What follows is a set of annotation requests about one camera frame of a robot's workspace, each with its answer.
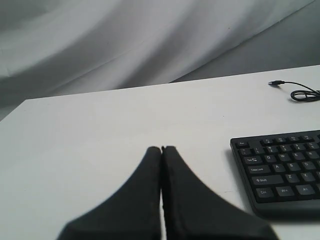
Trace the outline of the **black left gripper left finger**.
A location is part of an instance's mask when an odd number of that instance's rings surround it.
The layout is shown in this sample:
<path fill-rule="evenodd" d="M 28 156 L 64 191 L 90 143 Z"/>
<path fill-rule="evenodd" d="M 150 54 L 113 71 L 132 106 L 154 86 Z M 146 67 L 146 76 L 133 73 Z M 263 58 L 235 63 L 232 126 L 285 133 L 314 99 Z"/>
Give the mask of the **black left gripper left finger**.
<path fill-rule="evenodd" d="M 106 201 L 68 222 L 60 240 L 160 240 L 161 157 L 149 147 L 128 180 Z"/>

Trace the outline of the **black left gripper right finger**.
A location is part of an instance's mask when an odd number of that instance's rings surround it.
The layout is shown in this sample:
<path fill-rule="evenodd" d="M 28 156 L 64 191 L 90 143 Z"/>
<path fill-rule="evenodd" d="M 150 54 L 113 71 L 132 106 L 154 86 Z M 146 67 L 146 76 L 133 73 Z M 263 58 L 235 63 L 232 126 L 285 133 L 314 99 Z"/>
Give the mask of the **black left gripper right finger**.
<path fill-rule="evenodd" d="M 168 240 L 276 240 L 263 219 L 207 187 L 174 146 L 162 148 L 161 191 Z"/>

